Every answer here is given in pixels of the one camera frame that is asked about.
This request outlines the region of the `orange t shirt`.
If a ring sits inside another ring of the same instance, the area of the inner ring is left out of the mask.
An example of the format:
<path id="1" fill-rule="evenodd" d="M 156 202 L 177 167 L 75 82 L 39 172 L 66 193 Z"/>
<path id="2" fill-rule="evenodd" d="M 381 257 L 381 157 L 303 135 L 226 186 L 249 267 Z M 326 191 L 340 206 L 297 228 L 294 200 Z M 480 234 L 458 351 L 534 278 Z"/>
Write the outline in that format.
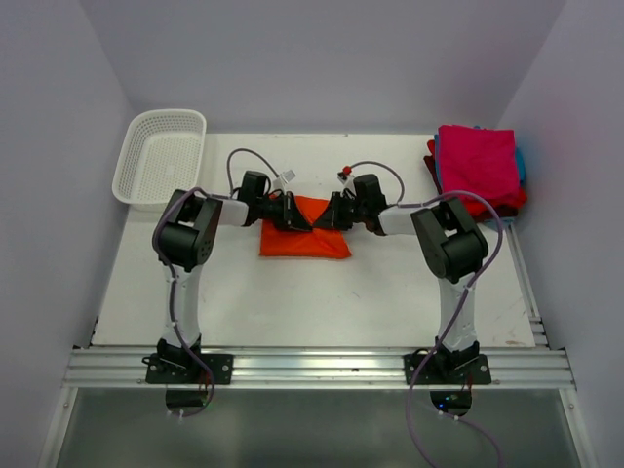
<path id="1" fill-rule="evenodd" d="M 295 195 L 297 208 L 313 224 L 329 204 L 327 199 Z M 270 220 L 263 220 L 259 255 L 265 257 L 314 257 L 346 259 L 351 251 L 340 231 L 313 228 L 311 232 L 282 231 Z"/>

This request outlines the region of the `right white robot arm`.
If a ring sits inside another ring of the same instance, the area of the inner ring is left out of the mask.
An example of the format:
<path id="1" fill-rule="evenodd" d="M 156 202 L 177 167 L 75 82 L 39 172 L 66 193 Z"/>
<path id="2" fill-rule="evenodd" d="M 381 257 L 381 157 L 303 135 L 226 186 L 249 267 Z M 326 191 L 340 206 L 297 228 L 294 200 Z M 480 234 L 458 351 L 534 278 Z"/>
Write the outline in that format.
<path id="1" fill-rule="evenodd" d="M 334 192 L 316 228 L 347 231 L 356 223 L 378 236 L 414 236 L 438 279 L 440 327 L 431 350 L 403 357 L 408 384 L 459 384 L 481 365 L 475 324 L 474 279 L 484 267 L 488 243 L 457 197 L 425 206 L 386 202 L 376 175 L 360 175 Z"/>

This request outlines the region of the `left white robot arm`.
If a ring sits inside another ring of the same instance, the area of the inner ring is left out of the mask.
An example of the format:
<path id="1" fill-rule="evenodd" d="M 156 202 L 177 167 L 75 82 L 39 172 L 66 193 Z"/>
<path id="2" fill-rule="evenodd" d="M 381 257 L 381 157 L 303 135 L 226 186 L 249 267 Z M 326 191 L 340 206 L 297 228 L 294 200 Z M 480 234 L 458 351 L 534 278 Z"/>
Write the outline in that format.
<path id="1" fill-rule="evenodd" d="M 282 189 L 273 193 L 268 184 L 267 175 L 247 171 L 231 197 L 209 194 L 199 187 L 173 192 L 152 234 L 152 248 L 168 272 L 169 291 L 166 332 L 149 358 L 151 370 L 170 372 L 184 383 L 201 374 L 199 286 L 221 225 L 249 227 L 268 220 L 285 232 L 312 230 L 294 195 Z"/>

